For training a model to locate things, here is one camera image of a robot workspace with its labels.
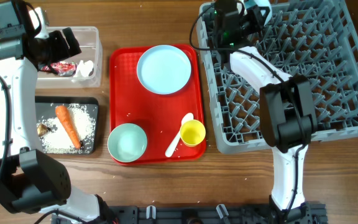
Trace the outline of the orange carrot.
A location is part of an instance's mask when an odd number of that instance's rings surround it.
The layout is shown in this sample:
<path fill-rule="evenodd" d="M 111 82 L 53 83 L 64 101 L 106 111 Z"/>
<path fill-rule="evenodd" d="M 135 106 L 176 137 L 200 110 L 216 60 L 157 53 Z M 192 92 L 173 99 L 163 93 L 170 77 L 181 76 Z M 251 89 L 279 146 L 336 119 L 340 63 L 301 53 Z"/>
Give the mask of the orange carrot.
<path fill-rule="evenodd" d="M 68 137 L 74 145 L 75 149 L 81 148 L 81 141 L 76 132 L 73 121 L 71 120 L 71 115 L 66 106 L 60 105 L 55 108 L 55 114 L 65 129 Z"/>

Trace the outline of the white plastic spoon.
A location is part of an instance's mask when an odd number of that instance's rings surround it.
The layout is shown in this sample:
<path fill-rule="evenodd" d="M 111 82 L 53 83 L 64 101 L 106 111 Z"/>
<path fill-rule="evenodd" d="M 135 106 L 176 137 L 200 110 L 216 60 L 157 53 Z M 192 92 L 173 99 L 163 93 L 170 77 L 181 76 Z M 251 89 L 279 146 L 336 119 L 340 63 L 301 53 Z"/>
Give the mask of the white plastic spoon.
<path fill-rule="evenodd" d="M 181 125 L 185 124 L 187 121 L 190 121 L 194 118 L 193 113 L 187 113 L 184 115 L 181 121 Z M 176 146 L 180 140 L 180 131 L 177 133 L 177 135 L 174 137 L 170 145 L 167 147 L 167 150 L 165 151 L 166 157 L 172 157 L 173 153 L 175 152 Z"/>

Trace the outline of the white rice pile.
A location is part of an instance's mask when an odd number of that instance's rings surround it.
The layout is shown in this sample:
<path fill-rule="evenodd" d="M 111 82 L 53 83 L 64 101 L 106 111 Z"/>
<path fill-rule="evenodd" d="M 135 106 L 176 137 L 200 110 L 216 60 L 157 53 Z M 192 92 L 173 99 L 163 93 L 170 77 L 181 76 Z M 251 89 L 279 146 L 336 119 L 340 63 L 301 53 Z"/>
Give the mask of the white rice pile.
<path fill-rule="evenodd" d="M 81 148 L 75 149 L 65 129 L 55 114 L 57 106 L 66 106 L 81 141 Z M 39 103 L 37 125 L 43 123 L 51 128 L 46 135 L 39 137 L 42 150 L 46 154 L 90 154 L 94 149 L 98 105 L 84 103 Z"/>

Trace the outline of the light blue bowl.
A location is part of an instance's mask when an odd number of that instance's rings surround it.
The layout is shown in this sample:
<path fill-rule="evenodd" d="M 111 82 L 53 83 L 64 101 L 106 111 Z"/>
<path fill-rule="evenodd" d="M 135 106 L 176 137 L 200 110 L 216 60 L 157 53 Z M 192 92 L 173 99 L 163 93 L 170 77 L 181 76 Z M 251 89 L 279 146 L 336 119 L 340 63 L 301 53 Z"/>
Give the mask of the light blue bowl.
<path fill-rule="evenodd" d="M 246 0 L 244 1 L 246 9 L 258 6 L 262 17 L 265 19 L 264 24 L 267 25 L 272 18 L 272 6 L 269 0 Z"/>

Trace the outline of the white tissue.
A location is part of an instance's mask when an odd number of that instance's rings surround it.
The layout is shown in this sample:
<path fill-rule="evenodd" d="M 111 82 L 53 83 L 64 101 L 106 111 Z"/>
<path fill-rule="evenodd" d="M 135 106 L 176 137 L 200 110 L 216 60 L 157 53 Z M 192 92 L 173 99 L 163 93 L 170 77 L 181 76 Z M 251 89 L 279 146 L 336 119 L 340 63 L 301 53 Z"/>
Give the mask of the white tissue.
<path fill-rule="evenodd" d="M 76 66 L 76 71 L 73 77 L 88 77 L 93 73 L 94 62 L 91 60 L 81 60 Z"/>

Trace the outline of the brown nut shell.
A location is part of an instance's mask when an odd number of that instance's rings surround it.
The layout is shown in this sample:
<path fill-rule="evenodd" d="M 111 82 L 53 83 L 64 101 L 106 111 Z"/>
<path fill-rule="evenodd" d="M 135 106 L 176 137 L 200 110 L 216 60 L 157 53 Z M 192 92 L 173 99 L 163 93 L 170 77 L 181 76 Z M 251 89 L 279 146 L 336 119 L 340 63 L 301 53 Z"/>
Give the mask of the brown nut shell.
<path fill-rule="evenodd" d="M 38 124 L 37 126 L 37 134 L 38 134 L 38 137 L 42 137 L 44 135 L 46 135 L 48 132 L 51 131 L 51 128 L 44 125 L 43 123 L 40 123 Z"/>

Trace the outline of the yellow plastic cup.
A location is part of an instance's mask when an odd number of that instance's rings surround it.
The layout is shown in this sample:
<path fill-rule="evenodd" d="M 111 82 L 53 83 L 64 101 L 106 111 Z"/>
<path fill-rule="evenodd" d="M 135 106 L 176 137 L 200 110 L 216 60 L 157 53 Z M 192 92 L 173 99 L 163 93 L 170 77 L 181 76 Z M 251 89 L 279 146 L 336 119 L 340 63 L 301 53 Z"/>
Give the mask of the yellow plastic cup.
<path fill-rule="evenodd" d="M 199 145 L 206 136 L 206 129 L 201 121 L 192 119 L 185 122 L 180 128 L 180 138 L 186 146 Z"/>

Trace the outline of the pale green bowl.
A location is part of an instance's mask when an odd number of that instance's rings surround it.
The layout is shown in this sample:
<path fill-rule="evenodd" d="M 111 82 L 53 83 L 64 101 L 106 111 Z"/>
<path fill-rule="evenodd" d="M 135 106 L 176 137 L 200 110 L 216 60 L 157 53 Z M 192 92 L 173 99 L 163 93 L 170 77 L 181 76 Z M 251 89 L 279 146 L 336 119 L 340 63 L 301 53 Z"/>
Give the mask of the pale green bowl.
<path fill-rule="evenodd" d="M 134 162 L 144 154 L 147 143 L 147 135 L 140 126 L 124 123 L 111 131 L 108 151 L 111 157 L 119 162 Z"/>

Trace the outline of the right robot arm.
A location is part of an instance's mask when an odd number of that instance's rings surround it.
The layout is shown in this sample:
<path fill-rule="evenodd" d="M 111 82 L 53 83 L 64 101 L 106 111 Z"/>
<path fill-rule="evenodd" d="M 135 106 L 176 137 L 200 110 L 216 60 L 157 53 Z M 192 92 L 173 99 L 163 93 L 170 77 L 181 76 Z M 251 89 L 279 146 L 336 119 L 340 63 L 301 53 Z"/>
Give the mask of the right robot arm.
<path fill-rule="evenodd" d="M 303 163 L 317 121 L 309 80 L 278 69 L 248 40 L 271 15 L 269 3 L 247 7 L 241 1 L 217 0 L 212 43 L 222 66 L 245 78 L 259 94 L 260 131 L 273 152 L 270 220 L 296 223 L 308 214 L 302 193 Z"/>

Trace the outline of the red snack wrapper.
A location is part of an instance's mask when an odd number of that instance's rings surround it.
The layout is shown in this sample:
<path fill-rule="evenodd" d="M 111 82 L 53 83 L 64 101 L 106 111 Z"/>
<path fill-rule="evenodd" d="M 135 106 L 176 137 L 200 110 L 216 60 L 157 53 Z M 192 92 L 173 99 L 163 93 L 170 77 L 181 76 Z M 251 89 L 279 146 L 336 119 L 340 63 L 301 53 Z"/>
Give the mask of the red snack wrapper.
<path fill-rule="evenodd" d="M 59 77 L 70 77 L 76 73 L 77 64 L 74 62 L 51 63 L 41 68 L 41 72 L 52 73 Z"/>

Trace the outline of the light blue plate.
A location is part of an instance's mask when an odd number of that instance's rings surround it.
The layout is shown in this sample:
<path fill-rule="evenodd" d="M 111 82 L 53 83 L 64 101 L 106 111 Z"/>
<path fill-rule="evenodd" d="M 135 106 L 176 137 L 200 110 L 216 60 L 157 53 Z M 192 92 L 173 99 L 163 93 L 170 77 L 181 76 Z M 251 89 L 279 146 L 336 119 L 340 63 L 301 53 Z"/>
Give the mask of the light blue plate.
<path fill-rule="evenodd" d="M 169 95 L 181 90 L 190 80 L 191 62 L 172 45 L 157 45 L 146 50 L 137 62 L 137 78 L 148 91 Z"/>

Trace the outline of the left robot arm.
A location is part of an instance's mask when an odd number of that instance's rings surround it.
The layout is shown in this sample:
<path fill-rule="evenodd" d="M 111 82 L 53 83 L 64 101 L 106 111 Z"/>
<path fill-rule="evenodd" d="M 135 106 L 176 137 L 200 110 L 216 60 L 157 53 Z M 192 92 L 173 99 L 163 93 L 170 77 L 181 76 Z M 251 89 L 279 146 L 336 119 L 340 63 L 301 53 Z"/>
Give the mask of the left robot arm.
<path fill-rule="evenodd" d="M 0 3 L 0 205 L 10 213 L 54 214 L 72 223 L 117 223 L 99 195 L 73 187 L 66 167 L 42 150 L 38 72 L 81 49 L 70 28 L 42 34 L 33 12 L 25 1 Z"/>

